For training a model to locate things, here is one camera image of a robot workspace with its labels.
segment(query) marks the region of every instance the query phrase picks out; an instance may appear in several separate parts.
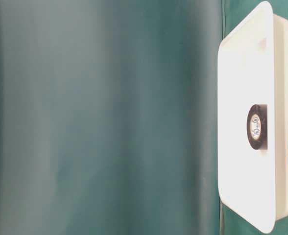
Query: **black tape roll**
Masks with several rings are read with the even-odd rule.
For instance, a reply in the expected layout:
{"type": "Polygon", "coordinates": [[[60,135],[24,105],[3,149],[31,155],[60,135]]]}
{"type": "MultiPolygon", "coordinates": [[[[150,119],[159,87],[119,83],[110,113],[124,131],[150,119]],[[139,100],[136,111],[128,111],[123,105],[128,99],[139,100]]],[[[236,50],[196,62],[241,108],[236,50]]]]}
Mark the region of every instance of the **black tape roll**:
{"type": "Polygon", "coordinates": [[[267,106],[253,105],[246,121],[247,138],[254,149],[267,148],[267,106]]]}

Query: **green surface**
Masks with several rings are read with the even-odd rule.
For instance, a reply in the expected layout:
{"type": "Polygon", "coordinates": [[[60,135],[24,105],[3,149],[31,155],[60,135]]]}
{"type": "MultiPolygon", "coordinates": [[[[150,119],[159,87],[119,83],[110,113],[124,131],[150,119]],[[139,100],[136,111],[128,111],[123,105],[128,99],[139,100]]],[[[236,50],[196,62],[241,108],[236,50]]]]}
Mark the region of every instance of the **green surface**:
{"type": "Polygon", "coordinates": [[[220,0],[0,0],[0,235],[216,235],[220,0]]]}
{"type": "MultiPolygon", "coordinates": [[[[259,0],[223,0],[224,35],[226,36],[259,2],[259,0]]],[[[288,19],[288,0],[270,0],[275,14],[288,19]]],[[[226,206],[223,207],[224,235],[262,234],[226,206]]],[[[273,235],[288,235],[288,217],[276,222],[273,235]]]]}

